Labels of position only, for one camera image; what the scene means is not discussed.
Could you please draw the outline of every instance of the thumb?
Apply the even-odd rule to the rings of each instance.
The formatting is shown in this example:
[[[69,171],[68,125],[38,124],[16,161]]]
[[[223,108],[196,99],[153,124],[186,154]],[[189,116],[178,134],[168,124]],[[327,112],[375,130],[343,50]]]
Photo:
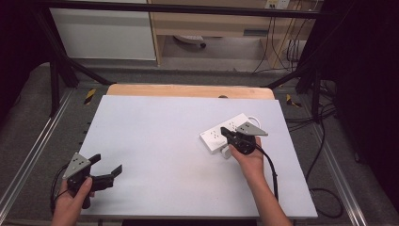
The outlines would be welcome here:
[[[88,177],[86,181],[80,186],[79,191],[77,192],[74,198],[75,201],[78,202],[80,205],[83,204],[85,197],[90,192],[92,184],[93,184],[93,179],[91,177]]]

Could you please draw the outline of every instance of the person's right hand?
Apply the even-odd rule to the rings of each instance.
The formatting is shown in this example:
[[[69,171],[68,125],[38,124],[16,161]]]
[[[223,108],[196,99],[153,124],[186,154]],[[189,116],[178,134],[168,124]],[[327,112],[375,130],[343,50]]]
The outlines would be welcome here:
[[[259,137],[255,138],[256,143],[262,147],[261,139]],[[265,180],[263,172],[263,153],[261,153],[259,150],[255,150],[253,153],[244,155],[239,153],[232,145],[229,145],[229,149],[231,151],[231,155],[240,164],[241,170],[243,171],[247,181]]]

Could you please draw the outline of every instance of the hand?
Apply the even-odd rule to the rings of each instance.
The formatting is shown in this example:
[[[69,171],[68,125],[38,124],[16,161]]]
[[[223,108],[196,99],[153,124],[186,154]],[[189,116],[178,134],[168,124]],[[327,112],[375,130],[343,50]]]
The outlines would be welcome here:
[[[261,139],[259,137],[255,138],[256,143],[262,147]],[[244,155],[239,153],[232,145],[229,145],[229,149],[231,150],[231,155],[240,164],[247,181],[265,180],[263,172],[263,153],[259,150],[255,150],[253,153]]]
[[[58,197],[56,201],[56,210],[54,212],[51,225],[71,226],[76,224],[76,221],[79,218],[80,212],[82,210],[83,201],[85,200],[86,195],[90,192],[92,183],[92,179],[88,177],[80,187],[75,197],[73,197],[69,191]],[[63,180],[60,192],[66,190],[68,190],[67,181]]]

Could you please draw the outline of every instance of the power strip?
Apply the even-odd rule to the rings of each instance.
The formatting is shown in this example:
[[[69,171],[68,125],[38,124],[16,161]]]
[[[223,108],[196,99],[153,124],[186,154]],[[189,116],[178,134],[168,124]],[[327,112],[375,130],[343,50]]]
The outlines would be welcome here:
[[[204,142],[205,146],[211,152],[211,154],[219,153],[219,152],[222,152],[222,150],[224,148],[226,148],[228,145],[227,139],[220,133],[220,128],[226,127],[227,129],[229,129],[231,131],[235,131],[235,129],[238,126],[244,124],[245,122],[250,122],[250,121],[249,121],[249,118],[244,113],[242,113],[230,120],[220,123],[219,125],[211,128],[203,133],[200,133],[199,136],[200,136],[201,140]]]

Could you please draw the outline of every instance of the white cable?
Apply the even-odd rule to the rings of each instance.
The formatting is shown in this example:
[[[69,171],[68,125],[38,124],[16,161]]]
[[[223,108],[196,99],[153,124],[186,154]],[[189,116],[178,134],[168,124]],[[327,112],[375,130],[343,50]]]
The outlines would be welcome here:
[[[250,120],[256,121],[256,122],[258,123],[258,128],[262,129],[262,127],[261,127],[261,122],[260,122],[258,119],[256,119],[256,118],[253,117],[253,116],[248,116],[248,118],[249,118]]]

